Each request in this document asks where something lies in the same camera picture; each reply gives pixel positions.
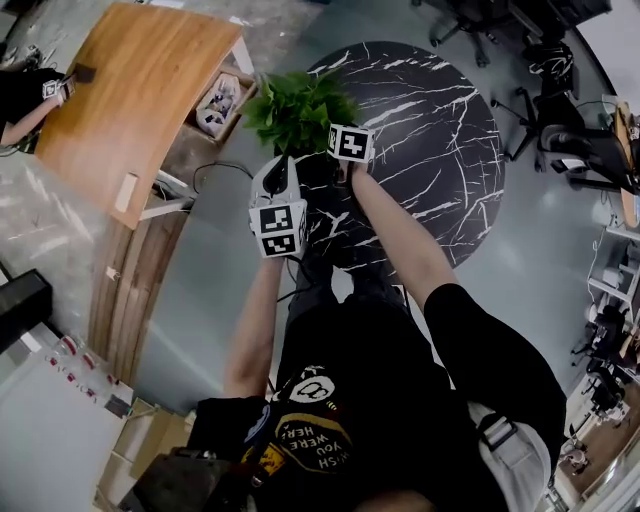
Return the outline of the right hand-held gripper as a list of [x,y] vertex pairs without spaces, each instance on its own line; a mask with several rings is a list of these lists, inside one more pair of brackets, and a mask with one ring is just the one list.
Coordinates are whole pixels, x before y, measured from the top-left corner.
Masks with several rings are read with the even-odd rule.
[[368,163],[375,156],[374,136],[373,130],[332,124],[327,153],[338,160]]

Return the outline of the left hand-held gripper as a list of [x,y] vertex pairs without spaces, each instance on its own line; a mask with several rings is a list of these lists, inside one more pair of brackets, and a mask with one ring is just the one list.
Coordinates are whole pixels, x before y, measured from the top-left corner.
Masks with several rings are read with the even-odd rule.
[[[268,161],[254,176],[249,203],[249,227],[263,258],[298,256],[306,244],[307,202],[301,192],[292,156]],[[282,193],[284,199],[272,199]]]

